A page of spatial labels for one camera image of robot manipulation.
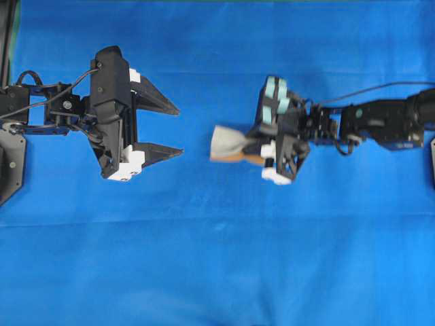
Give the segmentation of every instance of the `metal bracket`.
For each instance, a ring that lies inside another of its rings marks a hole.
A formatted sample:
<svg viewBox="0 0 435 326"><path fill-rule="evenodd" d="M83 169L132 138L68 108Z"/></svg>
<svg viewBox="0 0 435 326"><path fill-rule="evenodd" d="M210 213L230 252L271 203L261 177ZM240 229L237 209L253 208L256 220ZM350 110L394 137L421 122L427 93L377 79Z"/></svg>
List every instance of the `metal bracket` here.
<svg viewBox="0 0 435 326"><path fill-rule="evenodd" d="M26 146L22 135L0 129L0 206L22 187Z"/></svg>

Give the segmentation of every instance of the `wire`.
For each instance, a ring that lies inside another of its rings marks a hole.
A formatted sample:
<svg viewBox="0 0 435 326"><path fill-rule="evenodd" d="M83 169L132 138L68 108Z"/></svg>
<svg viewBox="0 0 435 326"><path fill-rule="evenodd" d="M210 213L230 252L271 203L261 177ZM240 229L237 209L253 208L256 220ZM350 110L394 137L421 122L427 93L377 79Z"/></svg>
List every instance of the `wire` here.
<svg viewBox="0 0 435 326"><path fill-rule="evenodd" d="M40 76L32 71L32 70L26 70L24 72L21 73L21 75L18 77L17 81L16 81L16 85L22 85L22 80L24 79L24 77L26 77L26 75L30 75L33 78L33 81L35 82L35 84L37 86L42 86L44 83L42 82Z"/></svg>
<svg viewBox="0 0 435 326"><path fill-rule="evenodd" d="M342 95L336 98L331 98L330 100L326 100L326 101L322 101L319 102L319 105L325 105L328 103L332 103L332 102L337 102L337 101L341 101L344 100L345 98L349 98L355 95L359 95L362 93L366 93L366 92L371 92L373 90L378 90L380 88L385 88L385 87L390 87L390 86L397 86L397 85L432 85L435 86L435 82L431 82L431 81L394 81L392 83L387 83L387 84L382 84L382 85L378 85L378 86L373 86L373 87L369 87L369 88L365 88L362 90L357 90L356 92L352 92L346 95Z"/></svg>
<svg viewBox="0 0 435 326"><path fill-rule="evenodd" d="M347 151L343 151L341 149L340 143L338 142L337 139L334 139L334 144L335 144L335 147L337 148L338 152L340 152L340 154L343 156L349 156L353 152L353 142L352 141L348 144Z"/></svg>
<svg viewBox="0 0 435 326"><path fill-rule="evenodd" d="M70 90L72 90L73 88L75 88L87 75L91 74L91 73L95 73L96 71L98 71L98 69L91 69L88 70L87 72L85 72L83 75L81 75L80 77L77 78L77 80L74 82L74 84L71 84L70 86L68 86L67 88L65 88L62 92L54 95L51 99L43 101L43 102L38 102L38 103L33 103L31 105L28 105L26 107L23 107L17 111L11 112L11 113L6 113L3 115L0 115L0 120L5 119L6 117L10 117L11 115L16 115L18 113L27 111L29 109L32 109L33 107L40 107L42 105L47 105L55 100L57 100L58 98L60 98L61 96L63 96L64 94L68 93Z"/></svg>
<svg viewBox="0 0 435 326"><path fill-rule="evenodd" d="M87 132L86 130L84 130L83 128L80 128L77 124L72 124L71 125L72 128L79 130L81 132L83 132L90 141L92 141L93 143L101 143L103 140L99 139L98 137L90 134L89 132Z"/></svg>

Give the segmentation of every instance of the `robotic arm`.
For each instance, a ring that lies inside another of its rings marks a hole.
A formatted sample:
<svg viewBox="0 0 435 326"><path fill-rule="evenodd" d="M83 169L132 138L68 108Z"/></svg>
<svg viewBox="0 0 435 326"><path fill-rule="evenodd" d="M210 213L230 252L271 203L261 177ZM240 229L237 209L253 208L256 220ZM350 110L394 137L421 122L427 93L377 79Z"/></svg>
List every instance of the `robotic arm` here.
<svg viewBox="0 0 435 326"><path fill-rule="evenodd" d="M252 129L242 135L216 126L211 159L234 162L246 158L264 166L264 179L288 184L295 180L307 158L309 143L333 145L345 156L366 139L374 139L389 150L402 150L423 147L424 131L434 129L435 89L405 100L346 107L312 104L308 111L307 103L288 90L284 79L268 77L260 92ZM337 115L340 121L333 118Z"/></svg>
<svg viewBox="0 0 435 326"><path fill-rule="evenodd" d="M23 84L30 75L34 85ZM90 96L72 89L90 75ZM30 105L30 96L46 101ZM42 126L29 125L29 109L44 105ZM180 149L137 139L137 110L178 115L179 110L157 88L129 67L118 46L102 49L90 70L74 84L42 84L25 71L11 86L0 88L0 205L22 186L26 153L25 134L67 135L83 132L105 179L128 181L143 168L182 153Z"/></svg>

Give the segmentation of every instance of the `blue cloth backdrop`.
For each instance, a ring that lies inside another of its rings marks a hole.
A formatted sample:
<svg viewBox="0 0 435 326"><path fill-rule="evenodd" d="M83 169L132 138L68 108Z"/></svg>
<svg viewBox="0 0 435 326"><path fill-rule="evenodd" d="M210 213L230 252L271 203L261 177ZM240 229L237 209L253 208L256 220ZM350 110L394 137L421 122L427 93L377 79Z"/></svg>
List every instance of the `blue cloth backdrop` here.
<svg viewBox="0 0 435 326"><path fill-rule="evenodd" d="M315 101L434 81L434 17L429 1L23 0L14 79L72 82L119 45L181 109L140 112L139 140L185 154L116 183L82 134L28 137L25 186L0 208L0 325L435 324L433 134L349 158L312 146L285 187L209 161L213 127L246 131L267 75Z"/></svg>

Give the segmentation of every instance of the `bolt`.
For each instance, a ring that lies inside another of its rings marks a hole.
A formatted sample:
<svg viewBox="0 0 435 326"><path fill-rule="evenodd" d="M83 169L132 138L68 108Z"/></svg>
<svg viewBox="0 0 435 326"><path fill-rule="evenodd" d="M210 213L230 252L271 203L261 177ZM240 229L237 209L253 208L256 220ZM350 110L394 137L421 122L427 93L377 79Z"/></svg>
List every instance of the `bolt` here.
<svg viewBox="0 0 435 326"><path fill-rule="evenodd" d="M62 106L63 106L66 110L71 110L71 108L73 107L73 105L72 105L71 102L69 102L69 101L63 101Z"/></svg>

